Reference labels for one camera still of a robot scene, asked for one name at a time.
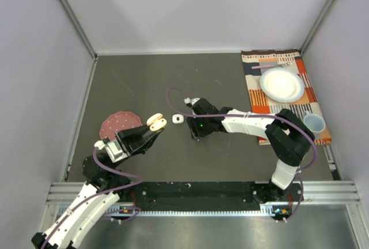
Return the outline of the white earbud charging case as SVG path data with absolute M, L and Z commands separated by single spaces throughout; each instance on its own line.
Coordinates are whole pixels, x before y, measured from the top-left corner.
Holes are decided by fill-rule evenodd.
M 181 114 L 175 114 L 175 115 L 172 116 L 172 122 L 175 125 L 182 124 L 184 121 L 185 121 L 185 118 Z

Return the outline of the pink earbud charging case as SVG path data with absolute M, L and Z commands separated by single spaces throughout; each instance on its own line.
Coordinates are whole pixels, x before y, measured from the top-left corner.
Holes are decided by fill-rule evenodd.
M 146 121 L 146 125 L 149 127 L 150 131 L 159 131 L 166 127 L 167 120 L 164 118 L 163 114 L 156 113 Z

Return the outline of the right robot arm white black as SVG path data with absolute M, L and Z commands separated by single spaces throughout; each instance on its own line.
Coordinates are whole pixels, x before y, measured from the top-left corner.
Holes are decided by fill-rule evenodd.
M 262 115 L 229 107 L 219 110 L 204 98 L 186 98 L 184 103 L 193 113 L 186 118 L 192 139 L 223 132 L 268 140 L 278 158 L 269 194 L 278 201 L 289 195 L 290 184 L 315 140 L 312 131 L 291 110 L 283 108 L 276 114 Z

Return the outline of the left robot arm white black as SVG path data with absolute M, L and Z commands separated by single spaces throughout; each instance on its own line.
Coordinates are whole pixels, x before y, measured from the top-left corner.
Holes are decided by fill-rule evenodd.
M 44 232 L 36 233 L 35 248 L 78 248 L 89 230 L 116 202 L 128 199 L 131 188 L 142 177 L 117 170 L 129 158 L 145 154 L 165 127 L 156 122 L 117 131 L 114 139 L 94 144 L 93 154 L 84 160 L 86 181 L 60 218 Z

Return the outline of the pink polka dot plate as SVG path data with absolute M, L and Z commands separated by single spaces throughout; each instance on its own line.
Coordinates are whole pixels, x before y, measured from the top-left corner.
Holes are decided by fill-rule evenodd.
M 114 140 L 115 133 L 121 130 L 142 126 L 139 116 L 129 111 L 119 111 L 110 115 L 102 124 L 99 131 L 100 139 Z

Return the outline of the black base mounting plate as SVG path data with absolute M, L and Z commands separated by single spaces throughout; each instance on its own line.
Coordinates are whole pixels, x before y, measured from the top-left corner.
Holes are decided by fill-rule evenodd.
M 289 205 L 302 195 L 299 183 L 285 191 L 269 182 L 144 182 L 123 192 L 122 202 L 143 211 L 244 211 L 260 204 Z

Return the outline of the patterned orange placemat cloth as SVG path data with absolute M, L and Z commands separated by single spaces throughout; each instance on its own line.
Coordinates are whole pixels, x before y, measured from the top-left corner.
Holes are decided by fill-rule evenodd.
M 300 119 L 306 111 L 322 116 L 298 49 L 242 51 L 241 57 L 252 112 L 286 108 Z

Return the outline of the white paper plate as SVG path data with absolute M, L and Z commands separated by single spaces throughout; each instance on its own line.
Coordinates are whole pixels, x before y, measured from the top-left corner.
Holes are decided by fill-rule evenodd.
M 293 103 L 304 94 L 304 83 L 299 75 L 284 68 L 267 70 L 259 83 L 269 98 L 281 103 Z

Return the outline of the light blue cup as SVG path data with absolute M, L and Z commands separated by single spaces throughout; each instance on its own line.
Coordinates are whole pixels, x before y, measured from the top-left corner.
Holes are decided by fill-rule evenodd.
M 321 133 L 326 128 L 323 117 L 309 111 L 303 113 L 303 123 L 313 133 Z

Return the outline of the pink handled fork rear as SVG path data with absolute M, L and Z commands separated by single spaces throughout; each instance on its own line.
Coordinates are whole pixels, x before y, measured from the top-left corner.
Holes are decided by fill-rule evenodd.
M 259 65 L 259 66 L 253 66 L 252 69 L 256 70 L 256 69 L 268 69 L 268 68 L 274 68 L 274 67 L 288 67 L 292 64 L 293 64 L 292 62 L 285 62 L 285 63 L 278 63 L 278 64 L 273 64 L 273 65 Z

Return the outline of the left aluminium corner post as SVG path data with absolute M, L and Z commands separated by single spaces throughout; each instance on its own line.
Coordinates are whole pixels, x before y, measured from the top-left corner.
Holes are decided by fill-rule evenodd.
M 97 53 L 93 49 L 91 42 L 89 41 L 85 31 L 83 30 L 77 16 L 75 15 L 73 9 L 71 8 L 68 0 L 58 0 L 63 12 L 65 13 L 67 19 L 69 20 L 70 25 L 75 31 L 77 37 L 80 42 L 88 52 L 88 54 L 92 57 L 93 60 L 97 58 Z

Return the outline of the aluminium corner post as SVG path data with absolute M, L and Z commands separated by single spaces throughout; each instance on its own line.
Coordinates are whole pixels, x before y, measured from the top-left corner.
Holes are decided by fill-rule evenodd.
M 306 51 L 309 49 L 311 43 L 315 39 L 316 35 L 318 34 L 321 26 L 325 22 L 326 18 L 329 15 L 329 12 L 331 11 L 332 7 L 334 6 L 335 2 L 337 0 L 327 0 L 322 8 L 322 10 L 319 12 L 319 15 L 317 19 L 315 20 L 314 24 L 312 25 L 307 37 L 305 38 L 301 48 L 300 53 L 304 55 Z
M 92 57 L 93 60 L 97 58 L 97 53 L 93 49 L 91 42 L 89 41 L 85 31 L 83 30 L 77 16 L 75 15 L 73 9 L 71 8 L 68 0 L 58 0 L 63 12 L 65 13 L 67 19 L 69 20 L 70 25 L 75 31 L 77 37 L 80 42 L 88 52 L 88 54 Z

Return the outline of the right aluminium corner post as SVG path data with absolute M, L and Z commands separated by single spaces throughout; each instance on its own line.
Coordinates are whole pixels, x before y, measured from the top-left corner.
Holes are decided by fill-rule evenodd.
M 311 43 L 315 39 L 316 35 L 318 34 L 321 26 L 325 22 L 326 18 L 329 15 L 329 12 L 331 11 L 332 7 L 334 6 L 335 2 L 337 0 L 327 0 L 322 8 L 322 10 L 319 12 L 319 15 L 317 19 L 315 20 L 314 24 L 312 25 L 307 37 L 305 38 L 301 48 L 300 53 L 304 55 L 306 51 L 309 49 Z

